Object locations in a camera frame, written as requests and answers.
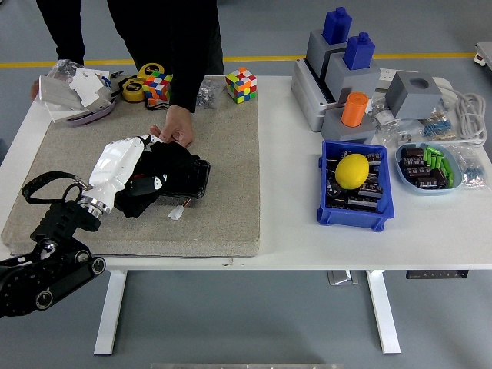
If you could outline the person's left hand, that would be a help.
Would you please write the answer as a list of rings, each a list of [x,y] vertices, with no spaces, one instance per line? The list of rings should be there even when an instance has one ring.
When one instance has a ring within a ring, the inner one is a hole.
[[[153,125],[149,128],[149,133],[165,143],[175,142],[184,148],[188,147],[194,140],[190,111],[171,105],[165,117],[165,126],[160,129]]]

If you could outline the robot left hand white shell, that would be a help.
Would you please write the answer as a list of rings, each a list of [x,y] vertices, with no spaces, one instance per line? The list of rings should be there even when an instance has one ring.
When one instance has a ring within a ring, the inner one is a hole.
[[[91,188],[84,195],[101,202],[110,211],[116,193],[125,188],[145,148],[156,142],[162,140],[144,135],[107,144],[89,177]]]

